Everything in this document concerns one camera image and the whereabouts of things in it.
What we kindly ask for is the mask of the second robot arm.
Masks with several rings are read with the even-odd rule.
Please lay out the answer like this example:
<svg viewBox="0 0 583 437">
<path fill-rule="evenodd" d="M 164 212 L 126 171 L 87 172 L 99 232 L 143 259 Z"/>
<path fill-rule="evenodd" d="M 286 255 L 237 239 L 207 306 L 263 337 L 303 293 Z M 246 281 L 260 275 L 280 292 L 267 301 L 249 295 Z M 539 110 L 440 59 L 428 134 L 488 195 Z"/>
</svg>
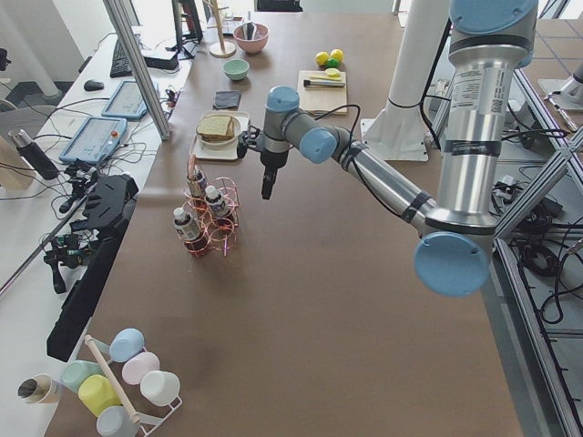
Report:
<svg viewBox="0 0 583 437">
<path fill-rule="evenodd" d="M 544 99 L 556 111 L 571 133 L 576 133 L 579 126 L 571 112 L 582 113 L 582 65 L 567 79 L 538 79 L 543 90 Z"/>
</svg>

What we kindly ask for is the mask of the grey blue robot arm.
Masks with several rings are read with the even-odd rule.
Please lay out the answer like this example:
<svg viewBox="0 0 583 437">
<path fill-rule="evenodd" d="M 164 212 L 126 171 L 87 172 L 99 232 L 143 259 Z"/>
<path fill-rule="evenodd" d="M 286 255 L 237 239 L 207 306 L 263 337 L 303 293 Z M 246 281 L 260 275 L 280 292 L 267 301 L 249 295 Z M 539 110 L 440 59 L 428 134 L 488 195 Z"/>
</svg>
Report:
<svg viewBox="0 0 583 437">
<path fill-rule="evenodd" d="M 385 108 L 361 139 L 327 127 L 300 107 L 299 94 L 276 86 L 267 96 L 260 135 L 261 195 L 271 196 L 291 148 L 312 163 L 335 160 L 395 216 L 420 234 L 414 268 L 424 285 L 446 296 L 479 290 L 489 275 L 496 228 L 489 211 L 514 71 L 532 56 L 534 1 L 415 1 Z M 440 54 L 455 74 L 443 136 L 438 191 L 430 195 L 393 167 L 423 161 L 424 94 Z"/>
</svg>

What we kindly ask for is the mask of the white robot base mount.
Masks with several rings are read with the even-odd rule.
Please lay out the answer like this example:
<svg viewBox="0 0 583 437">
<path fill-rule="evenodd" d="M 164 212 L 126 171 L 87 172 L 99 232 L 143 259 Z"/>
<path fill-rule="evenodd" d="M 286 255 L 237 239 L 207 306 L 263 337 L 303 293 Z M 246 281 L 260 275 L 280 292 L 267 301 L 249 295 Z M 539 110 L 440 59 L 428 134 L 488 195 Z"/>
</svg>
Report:
<svg viewBox="0 0 583 437">
<path fill-rule="evenodd" d="M 411 4 L 386 105 L 363 130 L 363 142 L 383 160 L 428 159 L 428 127 L 420 109 L 441 41 L 449 32 L 449 5 L 445 0 Z"/>
</svg>

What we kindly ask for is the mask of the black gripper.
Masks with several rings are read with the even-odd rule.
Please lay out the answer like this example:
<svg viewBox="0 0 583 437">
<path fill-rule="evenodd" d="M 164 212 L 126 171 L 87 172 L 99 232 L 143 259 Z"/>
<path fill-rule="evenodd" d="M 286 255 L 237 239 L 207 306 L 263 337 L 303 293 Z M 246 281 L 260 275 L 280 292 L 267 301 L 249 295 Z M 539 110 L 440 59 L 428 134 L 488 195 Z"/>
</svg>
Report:
<svg viewBox="0 0 583 437">
<path fill-rule="evenodd" d="M 271 193 L 275 185 L 279 164 L 273 159 L 263 159 L 264 172 L 261 185 L 261 197 L 265 200 L 271 198 Z"/>
</svg>

